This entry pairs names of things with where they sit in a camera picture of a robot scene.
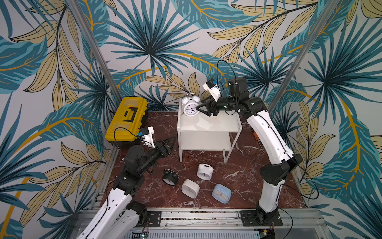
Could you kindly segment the white twin-bell alarm clock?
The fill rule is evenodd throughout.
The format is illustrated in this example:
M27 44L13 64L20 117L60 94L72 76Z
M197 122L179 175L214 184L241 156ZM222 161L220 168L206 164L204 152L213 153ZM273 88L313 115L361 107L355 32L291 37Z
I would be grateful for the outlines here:
M183 97L181 100L181 107L182 107L183 113L188 117L196 116L199 113L196 107L199 106L200 103L201 103L201 100L199 96L187 95Z

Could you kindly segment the black twin-bell alarm clock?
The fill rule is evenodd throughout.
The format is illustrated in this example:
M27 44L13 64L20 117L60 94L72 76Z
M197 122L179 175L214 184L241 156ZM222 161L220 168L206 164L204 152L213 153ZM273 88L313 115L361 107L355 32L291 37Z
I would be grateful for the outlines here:
M171 169L165 169L163 171L162 181L170 186L175 186L179 181L179 175Z

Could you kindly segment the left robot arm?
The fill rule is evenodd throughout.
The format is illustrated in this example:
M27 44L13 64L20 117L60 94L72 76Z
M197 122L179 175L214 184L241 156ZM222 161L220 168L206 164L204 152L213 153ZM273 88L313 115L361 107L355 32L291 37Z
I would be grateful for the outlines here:
M157 165L159 159L169 156L176 142L177 137L173 136L153 143L148 150L142 145L130 147L124 157L125 166L106 201L77 238L123 239L136 226L147 225L147 207L133 197L145 181L145 172Z

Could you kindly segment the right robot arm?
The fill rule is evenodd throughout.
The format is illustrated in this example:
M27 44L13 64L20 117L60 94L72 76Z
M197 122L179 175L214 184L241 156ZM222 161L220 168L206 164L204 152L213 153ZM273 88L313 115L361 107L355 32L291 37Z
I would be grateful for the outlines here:
M270 162L260 170L263 188L253 219L261 226L276 223L281 190L288 175L302 163L302 156L294 154L284 142L261 98L249 95L245 78L229 80L227 97L222 95L214 79L207 81L203 88L212 99L197 106L199 112L210 117L217 116L220 111L234 111L246 119L262 142Z

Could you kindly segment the white two-tier shelf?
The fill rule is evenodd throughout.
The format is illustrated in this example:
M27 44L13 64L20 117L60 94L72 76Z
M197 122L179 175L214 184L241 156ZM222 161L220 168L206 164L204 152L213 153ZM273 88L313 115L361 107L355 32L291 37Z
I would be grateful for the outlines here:
M221 151L227 163L242 132L242 124L237 113L228 115L222 111L211 117L202 113L186 116L179 107L177 131L180 162L184 151Z

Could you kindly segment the cream square alarm clock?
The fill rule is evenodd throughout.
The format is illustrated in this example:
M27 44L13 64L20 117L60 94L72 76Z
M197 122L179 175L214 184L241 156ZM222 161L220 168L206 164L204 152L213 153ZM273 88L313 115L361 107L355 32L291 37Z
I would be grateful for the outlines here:
M190 179L186 179L182 185L182 192L192 198L195 199L200 191L200 186Z

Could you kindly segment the light blue square alarm clock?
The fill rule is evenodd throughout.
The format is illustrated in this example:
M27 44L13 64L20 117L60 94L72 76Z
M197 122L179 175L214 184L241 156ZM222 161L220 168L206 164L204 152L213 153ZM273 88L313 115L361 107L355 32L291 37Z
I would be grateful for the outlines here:
M231 199L232 191L221 184L217 184L212 191L212 196L217 201L227 204Z

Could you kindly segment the yellow black toolbox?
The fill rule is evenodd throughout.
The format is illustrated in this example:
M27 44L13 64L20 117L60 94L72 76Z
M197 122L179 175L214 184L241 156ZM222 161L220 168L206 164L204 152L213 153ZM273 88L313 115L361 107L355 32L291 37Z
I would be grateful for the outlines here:
M105 139L120 149L140 144L138 134L147 120L143 97L124 97L106 131Z

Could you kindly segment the green circuit board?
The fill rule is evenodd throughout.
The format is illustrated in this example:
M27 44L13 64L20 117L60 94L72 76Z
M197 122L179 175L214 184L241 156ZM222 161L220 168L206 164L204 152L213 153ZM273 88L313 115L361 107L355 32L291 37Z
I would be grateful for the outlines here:
M132 232L131 239L147 239L149 232Z

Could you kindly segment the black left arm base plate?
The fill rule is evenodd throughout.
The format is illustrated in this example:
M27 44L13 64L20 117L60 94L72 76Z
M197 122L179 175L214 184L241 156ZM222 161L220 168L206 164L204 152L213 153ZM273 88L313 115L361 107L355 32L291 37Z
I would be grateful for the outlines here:
M141 227L159 228L161 225L162 211L146 211L142 215Z

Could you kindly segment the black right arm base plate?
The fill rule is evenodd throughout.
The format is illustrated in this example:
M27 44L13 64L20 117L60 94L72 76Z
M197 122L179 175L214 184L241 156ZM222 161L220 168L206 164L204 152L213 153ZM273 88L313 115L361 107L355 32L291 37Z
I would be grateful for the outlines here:
M242 210L238 214L244 227L280 227L283 225L278 210Z

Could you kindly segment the aluminium right corner post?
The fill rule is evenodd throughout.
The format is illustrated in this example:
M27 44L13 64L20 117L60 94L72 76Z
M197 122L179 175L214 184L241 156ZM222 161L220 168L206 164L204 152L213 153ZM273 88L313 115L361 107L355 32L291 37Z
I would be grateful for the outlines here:
M275 93L272 102L269 105L268 112L271 114L275 111L275 108L277 106L278 101L281 99L281 97L284 94L284 91L287 89L289 83L292 80L292 77L294 76L295 72L299 68L301 62L303 61L304 57L308 54L309 50L311 49L312 45L320 35L321 31L326 25L326 22L330 18L332 12L336 9L336 6L338 5L340 1L329 1L324 9L322 14L317 18L317 22L313 25L312 31L307 35L306 41L301 46L301 49L299 53L297 54L295 61L291 65L290 70L287 72L283 82L278 88L278 91Z

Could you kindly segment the aluminium corner post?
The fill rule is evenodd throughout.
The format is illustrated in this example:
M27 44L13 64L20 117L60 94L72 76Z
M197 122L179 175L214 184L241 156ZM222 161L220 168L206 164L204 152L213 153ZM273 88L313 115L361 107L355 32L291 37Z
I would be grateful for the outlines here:
M109 84L111 92L114 94L116 102L118 104L121 103L122 97L117 89L116 83L113 79L113 76L107 66L107 63L105 62L105 59L101 53L101 50L96 42L96 39L94 37L94 34L91 30L90 25L88 25L86 17L78 3L78 1L75 0L68 0L67 1L68 7L71 9L73 16L75 20L77 21L77 24L79 25L81 31L84 34L84 37L90 47L90 50L93 52L95 60L98 63L98 66L100 67L103 75L105 76L105 79L107 83Z
M295 61L291 65L290 70L287 72L283 82L278 88L278 91L275 93L272 102L269 105L268 112L271 114L275 111L275 108L277 106L278 101L281 99L281 97L284 94L284 91L287 89L289 83L292 80L292 77L294 76L295 72L299 68L301 62L303 61L304 57L308 54L309 50L311 49L312 45L320 35L321 31L326 25L326 22L330 18L332 12L336 9L336 6L338 5L340 1L329 1L324 9L322 14L317 18L317 22L313 25L312 31L307 35L306 41L301 46L301 49L299 53L297 54Z

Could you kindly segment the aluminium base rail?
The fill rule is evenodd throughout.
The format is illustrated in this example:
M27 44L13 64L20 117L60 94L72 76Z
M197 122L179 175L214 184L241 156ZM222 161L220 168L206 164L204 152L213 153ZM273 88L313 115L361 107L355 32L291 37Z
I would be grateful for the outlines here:
M149 208L162 211L159 228L136 226L132 232L149 232L148 239L331 239L317 209L279 209L280 227L244 227L239 212L254 209Z

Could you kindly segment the aluminium left corner post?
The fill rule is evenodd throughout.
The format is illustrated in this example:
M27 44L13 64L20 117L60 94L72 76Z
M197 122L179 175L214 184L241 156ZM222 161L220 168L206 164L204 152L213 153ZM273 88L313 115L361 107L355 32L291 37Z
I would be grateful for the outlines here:
M77 24L79 25L81 31L84 34L84 37L90 47L90 50L93 52L95 60L98 63L98 66L100 67L103 75L105 76L105 79L107 83L109 84L111 92L114 94L116 102L118 104L121 103L122 97L117 89L116 83L113 79L113 76L107 66L107 63L105 62L105 59L101 53L101 50L96 42L96 39L94 37L94 34L91 30L90 25L88 25L86 17L78 3L78 1L75 0L68 0L67 1L68 7L71 9L73 16L75 20L77 21Z

